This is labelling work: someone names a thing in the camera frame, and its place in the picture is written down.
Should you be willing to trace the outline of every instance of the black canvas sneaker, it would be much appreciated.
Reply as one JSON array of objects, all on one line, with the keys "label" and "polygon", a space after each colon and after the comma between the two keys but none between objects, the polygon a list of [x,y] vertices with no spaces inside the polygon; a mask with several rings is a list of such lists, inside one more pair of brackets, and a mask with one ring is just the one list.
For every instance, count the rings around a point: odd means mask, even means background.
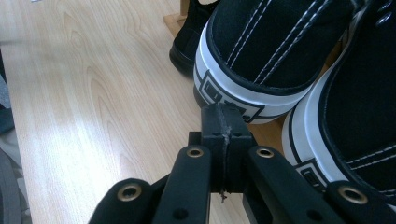
[{"label": "black canvas sneaker", "polygon": [[396,5],[375,0],[361,14],[341,58],[288,114],[282,144],[318,190],[349,180],[395,209]]},{"label": "black canvas sneaker", "polygon": [[197,102],[239,107],[263,123],[309,91],[327,55],[360,10],[359,0],[224,0],[201,35]]},{"label": "black canvas sneaker", "polygon": [[218,3],[219,0],[204,5],[198,0],[190,0],[187,19],[169,51],[172,64],[181,74],[192,76],[199,37]]}]

